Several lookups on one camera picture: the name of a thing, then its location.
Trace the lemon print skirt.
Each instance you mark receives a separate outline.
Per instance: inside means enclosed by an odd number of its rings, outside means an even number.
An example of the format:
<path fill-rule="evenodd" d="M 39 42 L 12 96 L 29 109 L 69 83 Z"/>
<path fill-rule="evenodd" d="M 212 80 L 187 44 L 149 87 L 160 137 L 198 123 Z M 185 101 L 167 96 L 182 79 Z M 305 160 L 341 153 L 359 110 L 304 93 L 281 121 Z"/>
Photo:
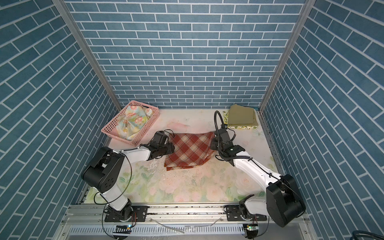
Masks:
<path fill-rule="evenodd" d="M 258 120 L 256 119 L 256 122 L 252 125 L 238 125 L 238 124 L 234 124 L 234 125 L 231 125 L 228 123 L 228 119 L 229 119 L 229 110 L 225 110 L 223 111 L 223 120 L 224 120 L 224 123 L 228 126 L 229 129 L 233 129 L 233 130 L 239 130 L 239 129 L 243 129 L 243 130 L 253 130 L 253 129 L 257 129 L 259 127 L 259 122 Z"/>

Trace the olive green skirt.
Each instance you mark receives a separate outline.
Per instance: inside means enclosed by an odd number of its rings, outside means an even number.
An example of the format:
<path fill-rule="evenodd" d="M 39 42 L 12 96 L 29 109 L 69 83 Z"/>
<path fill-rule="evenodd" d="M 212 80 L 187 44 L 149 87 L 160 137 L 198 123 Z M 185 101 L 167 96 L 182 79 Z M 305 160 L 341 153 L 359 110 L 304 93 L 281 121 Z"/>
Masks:
<path fill-rule="evenodd" d="M 231 125 L 252 125 L 256 122 L 256 112 L 253 108 L 232 105 L 229 109 L 228 123 Z"/>

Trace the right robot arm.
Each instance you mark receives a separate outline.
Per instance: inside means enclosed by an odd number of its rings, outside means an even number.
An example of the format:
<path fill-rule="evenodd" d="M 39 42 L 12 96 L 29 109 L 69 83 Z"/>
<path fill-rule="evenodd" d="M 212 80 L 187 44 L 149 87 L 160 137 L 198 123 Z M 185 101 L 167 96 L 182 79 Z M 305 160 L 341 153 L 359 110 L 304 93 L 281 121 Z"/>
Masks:
<path fill-rule="evenodd" d="M 244 200 L 247 213 L 268 216 L 280 227 L 305 213 L 306 205 L 295 179 L 289 174 L 283 176 L 268 169 L 243 147 L 234 145 L 226 129 L 215 131 L 211 148 L 219 153 L 221 160 L 246 173 L 265 192 L 263 201 L 256 196 Z"/>

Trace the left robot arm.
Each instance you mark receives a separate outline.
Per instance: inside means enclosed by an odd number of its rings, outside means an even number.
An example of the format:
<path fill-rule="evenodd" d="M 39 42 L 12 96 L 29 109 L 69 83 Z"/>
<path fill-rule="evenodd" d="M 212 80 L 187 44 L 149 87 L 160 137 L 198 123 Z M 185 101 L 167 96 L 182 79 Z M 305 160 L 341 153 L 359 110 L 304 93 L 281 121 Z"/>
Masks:
<path fill-rule="evenodd" d="M 174 153 L 175 146 L 170 138 L 175 134 L 172 130 L 157 131 L 147 144 L 126 150 L 113 150 L 108 147 L 100 148 L 82 173 L 82 179 L 97 189 L 104 200 L 94 203 L 104 206 L 107 222 L 135 223 L 137 213 L 132 202 L 125 196 L 133 179 L 133 163 L 146 162 L 162 158 Z"/>

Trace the red patterned skirt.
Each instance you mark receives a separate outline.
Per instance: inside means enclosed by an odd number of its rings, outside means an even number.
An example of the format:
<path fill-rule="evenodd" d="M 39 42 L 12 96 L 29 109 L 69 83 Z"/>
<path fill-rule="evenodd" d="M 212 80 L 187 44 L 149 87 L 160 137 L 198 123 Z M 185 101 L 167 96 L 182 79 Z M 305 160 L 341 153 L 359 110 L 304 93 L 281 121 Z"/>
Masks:
<path fill-rule="evenodd" d="M 167 155 L 164 167 L 167 171 L 192 169 L 204 165 L 215 151 L 211 149 L 213 132 L 204 134 L 181 134 L 171 137 L 174 153 Z"/>

